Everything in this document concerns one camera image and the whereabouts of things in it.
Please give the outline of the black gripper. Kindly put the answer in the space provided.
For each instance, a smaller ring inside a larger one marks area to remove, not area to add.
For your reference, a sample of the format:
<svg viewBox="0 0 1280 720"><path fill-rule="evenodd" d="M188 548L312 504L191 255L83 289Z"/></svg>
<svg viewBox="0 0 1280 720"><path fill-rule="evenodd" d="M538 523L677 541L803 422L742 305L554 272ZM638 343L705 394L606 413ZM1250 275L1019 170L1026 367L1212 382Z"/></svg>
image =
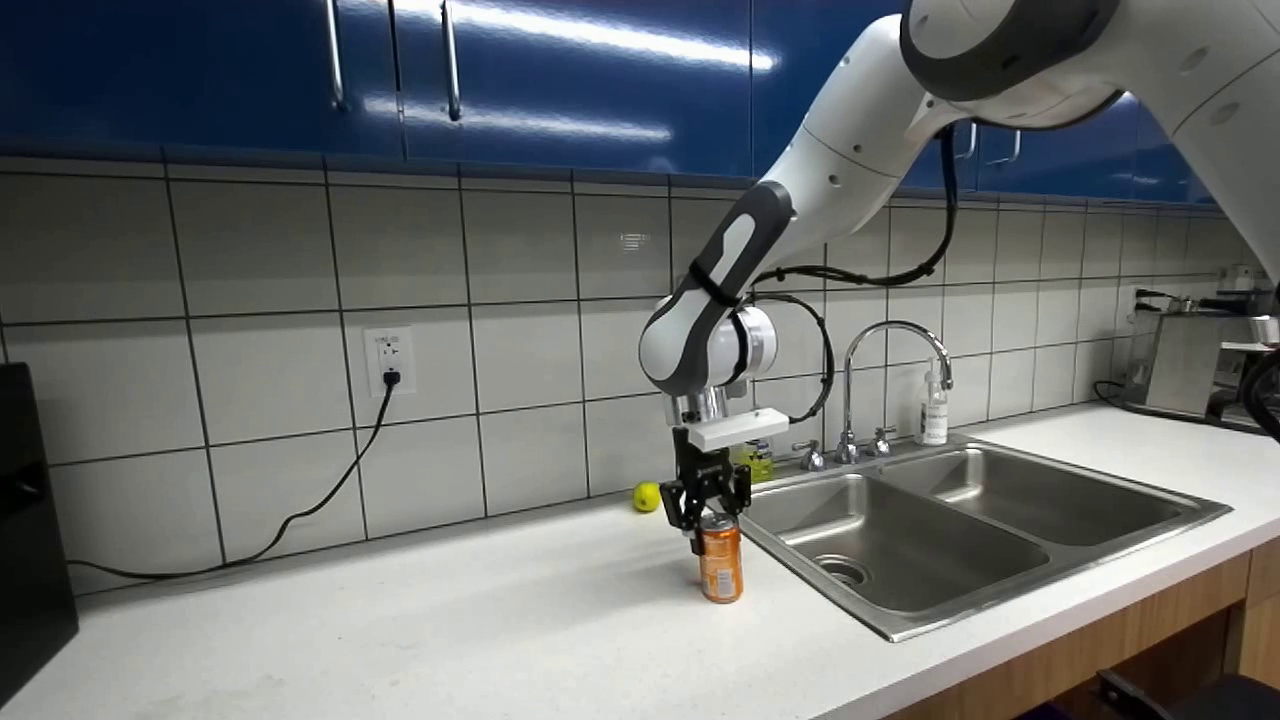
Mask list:
<svg viewBox="0 0 1280 720"><path fill-rule="evenodd" d="M722 454L681 444L659 501L673 530L697 531L705 520L737 520L750 504L750 476Z"/></svg>

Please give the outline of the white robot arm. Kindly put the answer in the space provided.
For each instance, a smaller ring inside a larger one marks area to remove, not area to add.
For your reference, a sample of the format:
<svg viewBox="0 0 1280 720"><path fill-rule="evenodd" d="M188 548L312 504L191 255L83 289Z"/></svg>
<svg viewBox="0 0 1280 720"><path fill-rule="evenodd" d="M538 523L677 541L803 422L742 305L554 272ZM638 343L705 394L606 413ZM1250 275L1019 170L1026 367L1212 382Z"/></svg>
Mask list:
<svg viewBox="0 0 1280 720"><path fill-rule="evenodd" d="M737 520L750 482L726 454L792 423L719 407L777 355L750 305L765 266L860 233L962 123L1070 128L1125 98L1280 275L1280 0L906 0L847 44L638 334L638 374L677 403L669 523L697 537Z"/></svg>

